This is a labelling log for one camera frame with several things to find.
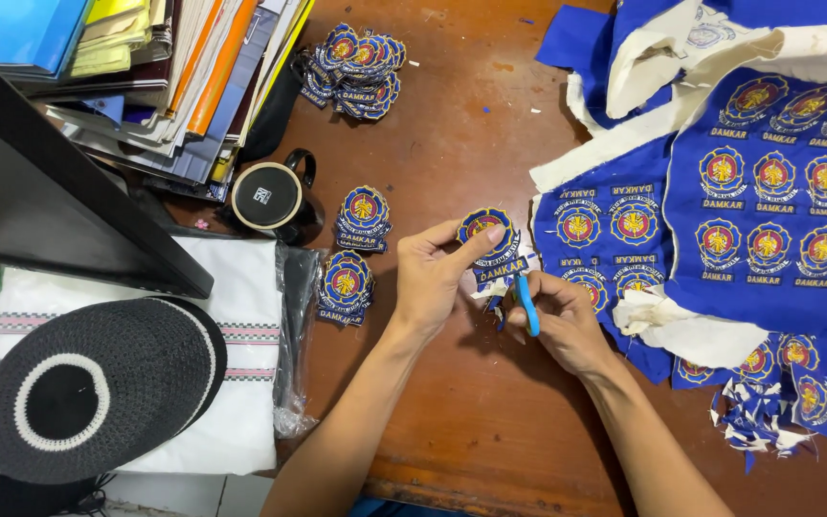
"blue scissors handle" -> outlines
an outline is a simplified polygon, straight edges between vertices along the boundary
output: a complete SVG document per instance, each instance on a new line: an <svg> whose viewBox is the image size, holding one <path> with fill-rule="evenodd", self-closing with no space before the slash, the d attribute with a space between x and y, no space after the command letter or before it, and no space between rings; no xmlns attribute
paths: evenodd
<svg viewBox="0 0 827 517"><path fill-rule="evenodd" d="M528 279L520 274L515 276L513 298L525 310L525 316L528 320L528 335L537 337L541 332L540 325L537 322L537 311L535 311L535 304L531 300L531 293L528 292Z"/></svg>

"black and white cap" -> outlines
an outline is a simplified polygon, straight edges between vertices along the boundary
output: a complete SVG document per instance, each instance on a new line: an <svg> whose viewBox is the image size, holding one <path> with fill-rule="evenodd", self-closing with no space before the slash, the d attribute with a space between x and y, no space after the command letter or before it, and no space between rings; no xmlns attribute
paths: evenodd
<svg viewBox="0 0 827 517"><path fill-rule="evenodd" d="M60 484L129 463L201 417L226 363L219 327L184 300L52 319L0 362L0 472Z"/></svg>

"black monitor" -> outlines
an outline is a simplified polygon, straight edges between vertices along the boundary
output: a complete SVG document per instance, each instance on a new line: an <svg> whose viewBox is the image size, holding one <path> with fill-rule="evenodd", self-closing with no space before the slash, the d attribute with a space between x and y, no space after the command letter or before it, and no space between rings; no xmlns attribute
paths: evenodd
<svg viewBox="0 0 827 517"><path fill-rule="evenodd" d="M2 77L0 263L194 298L213 284Z"/></svg>

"wooden desk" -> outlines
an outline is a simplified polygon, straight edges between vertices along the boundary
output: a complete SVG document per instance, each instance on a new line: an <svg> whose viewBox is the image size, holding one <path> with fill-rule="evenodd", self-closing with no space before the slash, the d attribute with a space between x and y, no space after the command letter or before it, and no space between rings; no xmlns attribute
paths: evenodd
<svg viewBox="0 0 827 517"><path fill-rule="evenodd" d="M608 0L590 0L607 9ZM579 146L565 115L566 74L534 61L557 0L318 0L304 42L339 22L388 32L408 46L403 87L377 124L358 124L299 99L283 144L318 159L314 190L330 210L370 184L391 206L392 248L373 256L376 303L362 328L319 321L314 329L308 410L323 417L378 340L393 310L394 246L407 234L482 206L507 209L526 230L536 193L528 170ZM535 21L534 25L519 18ZM532 113L536 108L540 113ZM186 204L183 223L210 210ZM333 234L315 243L332 247ZM473 277L462 283L471 292ZM633 511L629 492L591 400L545 350L497 334L490 315L462 301L428 347L382 438L365 492L487 516L589 515ZM759 454L750 476L741 452L714 429L714 389L644 386L661 417L737 515L827 515L827 440L810 453ZM698 510L691 509L696 515Z"/></svg>

